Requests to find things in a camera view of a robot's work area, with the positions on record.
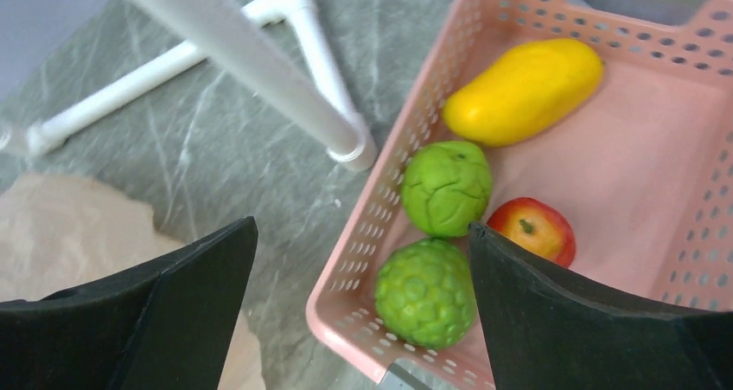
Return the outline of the yellow fake mango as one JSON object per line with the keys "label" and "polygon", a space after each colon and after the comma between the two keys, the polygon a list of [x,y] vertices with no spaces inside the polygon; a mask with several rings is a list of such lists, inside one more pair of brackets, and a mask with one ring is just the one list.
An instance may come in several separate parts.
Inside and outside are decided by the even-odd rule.
{"label": "yellow fake mango", "polygon": [[489,147],[516,144],[575,111],[603,74],[602,58],[583,42],[525,42],[450,95],[443,122],[457,136]]}

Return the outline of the red yellow fake apple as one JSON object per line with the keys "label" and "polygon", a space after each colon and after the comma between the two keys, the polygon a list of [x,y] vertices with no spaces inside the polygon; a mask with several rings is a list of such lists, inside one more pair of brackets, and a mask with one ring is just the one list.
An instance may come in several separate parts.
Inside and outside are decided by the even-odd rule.
{"label": "red yellow fake apple", "polygon": [[577,243],[569,222],[554,208],[531,197],[500,205],[487,225],[512,242],[544,259],[568,268]]}

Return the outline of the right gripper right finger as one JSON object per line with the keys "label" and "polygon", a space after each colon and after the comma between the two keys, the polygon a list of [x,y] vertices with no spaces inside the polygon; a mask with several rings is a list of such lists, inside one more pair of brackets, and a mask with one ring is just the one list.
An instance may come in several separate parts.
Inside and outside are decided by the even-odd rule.
{"label": "right gripper right finger", "polygon": [[729,389],[732,315],[598,283],[474,222],[468,257],[499,389]]}

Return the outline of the orange banana-print plastic bag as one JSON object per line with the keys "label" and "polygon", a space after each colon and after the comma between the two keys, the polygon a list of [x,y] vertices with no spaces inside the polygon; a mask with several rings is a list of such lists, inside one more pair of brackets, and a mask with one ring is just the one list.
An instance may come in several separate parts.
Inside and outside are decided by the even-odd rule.
{"label": "orange banana-print plastic bag", "polygon": [[[1,305],[37,301],[184,246],[152,208],[92,179],[26,174],[1,197]],[[262,389],[260,347],[239,311],[215,389]]]}

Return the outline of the green fake fruit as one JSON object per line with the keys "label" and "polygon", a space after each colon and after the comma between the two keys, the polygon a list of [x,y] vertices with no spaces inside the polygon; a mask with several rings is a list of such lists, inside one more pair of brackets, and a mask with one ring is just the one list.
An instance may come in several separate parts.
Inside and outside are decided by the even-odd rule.
{"label": "green fake fruit", "polygon": [[493,177],[483,150],[442,141],[417,151],[405,169],[400,196],[411,223],[433,237],[459,238],[486,211]]}

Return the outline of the green bumpy custard apple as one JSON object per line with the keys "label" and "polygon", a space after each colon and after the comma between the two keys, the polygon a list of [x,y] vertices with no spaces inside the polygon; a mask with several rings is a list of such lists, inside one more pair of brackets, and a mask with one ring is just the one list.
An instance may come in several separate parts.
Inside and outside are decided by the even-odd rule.
{"label": "green bumpy custard apple", "polygon": [[427,349],[455,345],[477,317],[468,258],[446,240],[426,238],[395,250],[379,269],[373,296],[390,332]]}

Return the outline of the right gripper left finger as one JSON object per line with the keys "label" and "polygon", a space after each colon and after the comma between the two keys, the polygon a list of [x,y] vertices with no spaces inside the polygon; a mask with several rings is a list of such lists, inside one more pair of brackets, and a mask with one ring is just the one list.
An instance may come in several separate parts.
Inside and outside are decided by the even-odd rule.
{"label": "right gripper left finger", "polygon": [[215,389],[258,244],[252,217],[37,301],[1,305],[4,389]]}

